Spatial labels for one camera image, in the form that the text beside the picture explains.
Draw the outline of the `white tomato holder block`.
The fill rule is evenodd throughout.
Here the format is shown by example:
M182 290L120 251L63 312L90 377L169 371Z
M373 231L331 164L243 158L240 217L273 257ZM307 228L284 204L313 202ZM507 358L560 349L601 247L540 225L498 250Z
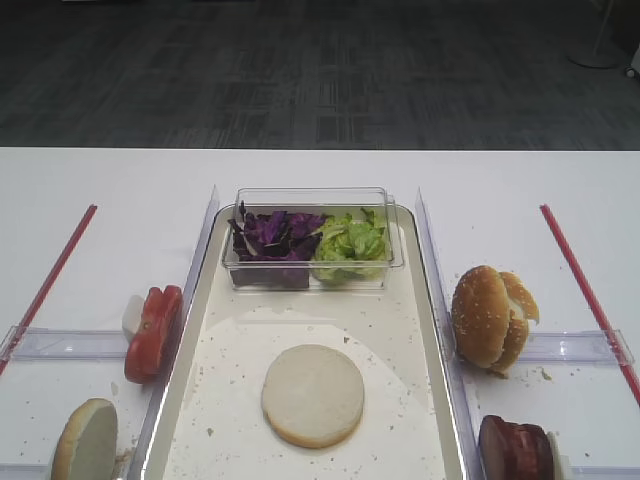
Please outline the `white tomato holder block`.
M139 295L130 297L122 317L122 329L127 338L132 338L140 325L145 299Z

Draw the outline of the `red tomato slices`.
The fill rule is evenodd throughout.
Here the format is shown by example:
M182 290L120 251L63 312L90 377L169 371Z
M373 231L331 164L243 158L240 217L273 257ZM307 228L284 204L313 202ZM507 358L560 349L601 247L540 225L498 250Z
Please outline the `red tomato slices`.
M147 384L161 372L172 323L182 306L182 290L176 285L149 289L138 329L129 344L124 363L126 379Z

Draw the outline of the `dark meat patties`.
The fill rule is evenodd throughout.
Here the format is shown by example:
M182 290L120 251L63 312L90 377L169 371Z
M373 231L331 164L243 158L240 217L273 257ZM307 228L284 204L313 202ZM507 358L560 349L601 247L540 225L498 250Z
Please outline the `dark meat patties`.
M543 429L486 415L480 425L479 449L489 480L552 480L553 450Z

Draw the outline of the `clear plastic salad container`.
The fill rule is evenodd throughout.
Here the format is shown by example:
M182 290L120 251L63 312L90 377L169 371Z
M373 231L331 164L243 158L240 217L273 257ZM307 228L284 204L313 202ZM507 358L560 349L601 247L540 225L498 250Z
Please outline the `clear plastic salad container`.
M381 289L404 264L398 210L381 187L243 188L221 263L241 290Z

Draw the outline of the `bottom bun slice on tray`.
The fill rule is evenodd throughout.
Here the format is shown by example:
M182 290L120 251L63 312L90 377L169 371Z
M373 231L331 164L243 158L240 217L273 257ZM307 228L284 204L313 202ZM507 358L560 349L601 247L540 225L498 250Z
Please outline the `bottom bun slice on tray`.
M348 438L362 419L363 376L342 352L318 344L282 351L267 370L263 415L284 441L307 449L332 447Z

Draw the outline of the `sesame bun tops right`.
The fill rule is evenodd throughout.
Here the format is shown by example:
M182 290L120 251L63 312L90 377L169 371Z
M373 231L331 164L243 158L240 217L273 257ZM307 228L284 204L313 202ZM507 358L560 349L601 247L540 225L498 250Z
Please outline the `sesame bun tops right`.
M520 278L488 265L465 272L452 298L458 353L471 364L505 377L539 321L538 305Z

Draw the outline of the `cream metal tray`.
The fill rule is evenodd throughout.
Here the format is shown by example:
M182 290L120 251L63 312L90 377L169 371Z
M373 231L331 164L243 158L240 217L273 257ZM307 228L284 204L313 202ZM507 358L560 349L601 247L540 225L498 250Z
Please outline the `cream metal tray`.
M178 356L156 411L146 479L463 479L413 213L404 263L380 289L239 291L221 263L230 208L211 230ZM362 420L320 450L278 437L261 408L269 366L301 344L343 352L365 387Z

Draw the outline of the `left red strip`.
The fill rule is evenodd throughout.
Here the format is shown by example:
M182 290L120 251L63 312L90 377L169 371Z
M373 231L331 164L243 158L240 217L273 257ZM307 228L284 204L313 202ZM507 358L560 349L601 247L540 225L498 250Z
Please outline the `left red strip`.
M13 353L15 348L19 345L27 329L31 326L31 323L33 322L36 314L38 313L47 295L49 294L52 286L57 280L59 274L61 273L69 257L73 253L75 247L77 246L78 242L80 241L84 232L89 226L97 209L98 209L98 206L95 204L90 204L87 207L84 215L82 216L81 220L79 221L74 231L72 232L70 238L66 242L63 250L59 254L51 270L45 277L42 285L37 291L34 299L31 301L22 319L20 320L18 325L13 327L11 332L8 334L8 342L6 343L6 346L3 348L1 352L1 369L0 369L1 373L4 373L6 367L10 362L10 355Z

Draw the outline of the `red strip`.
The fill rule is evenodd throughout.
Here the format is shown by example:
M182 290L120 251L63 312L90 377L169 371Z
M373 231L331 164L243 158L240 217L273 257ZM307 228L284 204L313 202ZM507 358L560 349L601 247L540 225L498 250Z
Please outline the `red strip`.
M52 286L57 280L59 274L61 273L69 257L73 253L75 247L77 246L78 242L80 241L84 232L89 226L97 209L98 209L98 206L95 204L90 204L87 207L84 215L82 216L81 220L79 221L74 231L72 232L70 238L66 242L63 250L59 254L51 270L45 277L42 285L37 291L34 299L31 301L22 319L20 320L18 325L13 327L11 332L8 334L8 342L6 343L6 346L3 348L1 352L1 369L0 369L1 373L4 373L6 367L10 362L10 355L13 353L15 348L19 345L27 329L31 326L31 323L33 322L36 314L38 313L47 295L49 294Z
M619 369L626 380L626 383L632 392L636 403L639 403L639 378L636 375L632 366L629 355L624 353L621 338L615 333L614 328L611 326L597 296L595 295L587 277L585 276L579 261L574 255L571 246L566 239L562 229L556 220L551 208L547 204L543 204L539 207L554 239L561 250L565 260L567 261L570 270L599 326L604 332L611 349L616 357Z

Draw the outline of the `upright bun half left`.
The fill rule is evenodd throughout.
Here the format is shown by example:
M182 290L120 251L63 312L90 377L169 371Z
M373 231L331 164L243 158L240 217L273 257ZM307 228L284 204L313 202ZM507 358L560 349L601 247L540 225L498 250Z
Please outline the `upright bun half left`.
M51 479L111 479L118 419L107 399L91 398L69 417L56 445Z

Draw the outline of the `long clear rail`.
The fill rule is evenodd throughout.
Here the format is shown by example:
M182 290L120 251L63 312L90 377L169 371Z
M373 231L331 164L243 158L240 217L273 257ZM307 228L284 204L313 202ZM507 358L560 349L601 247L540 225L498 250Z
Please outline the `long clear rail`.
M446 384L448 411L456 443L456 463L460 467L462 479L484 479L482 459L478 452L478 437L474 431L465 389L463 368L456 355L455 335L442 283L437 248L431 231L432 222L421 189L417 191L415 213L431 298L440 363Z
M170 335L165 348L162 371L158 380L154 384L149 406L138 438L138 443L129 463L129 469L126 475L126 479L128 480L144 479L148 470L150 450L154 440L158 436L160 416L166 403L168 385L173 374L185 324L188 320L200 272L206 257L211 231L219 210L219 204L218 189L217 186L214 185L204 214L202 227L194 250L189 272L186 277L182 304L169 330Z

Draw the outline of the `right upper clear cross rail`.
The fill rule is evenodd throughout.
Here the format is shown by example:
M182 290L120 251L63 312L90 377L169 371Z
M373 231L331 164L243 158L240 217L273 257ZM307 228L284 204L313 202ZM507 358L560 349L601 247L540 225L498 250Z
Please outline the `right upper clear cross rail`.
M633 366L635 358L619 330L592 330L531 333L518 362Z

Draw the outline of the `clear cross rail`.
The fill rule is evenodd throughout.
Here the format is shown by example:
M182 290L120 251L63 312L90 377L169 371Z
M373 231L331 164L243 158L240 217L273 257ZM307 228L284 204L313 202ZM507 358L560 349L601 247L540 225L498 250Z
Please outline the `clear cross rail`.
M1 360L119 360L128 347L121 331L13 326L1 342Z
M619 330L592 330L531 333L518 362L633 366L635 358Z

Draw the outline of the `left long clear rail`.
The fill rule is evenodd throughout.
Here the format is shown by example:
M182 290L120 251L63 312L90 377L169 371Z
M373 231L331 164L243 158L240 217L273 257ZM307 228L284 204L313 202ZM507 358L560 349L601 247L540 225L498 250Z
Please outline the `left long clear rail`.
M202 227L194 250L189 272L186 277L182 304L169 330L170 335L165 348L162 371L158 380L154 384L149 406L138 438L138 443L129 463L129 469L126 475L126 479L128 480L144 479L148 470L150 450L154 440L158 436L160 416L166 403L168 385L173 374L185 324L188 320L200 272L206 257L211 231L219 210L219 204L218 189L217 186L214 185L204 214Z

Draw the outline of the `left upper clear cross rail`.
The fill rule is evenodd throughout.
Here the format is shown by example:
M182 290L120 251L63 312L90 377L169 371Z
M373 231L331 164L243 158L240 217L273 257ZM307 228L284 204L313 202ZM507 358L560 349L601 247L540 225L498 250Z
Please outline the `left upper clear cross rail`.
M13 326L1 342L1 360L119 360L128 347L121 331Z

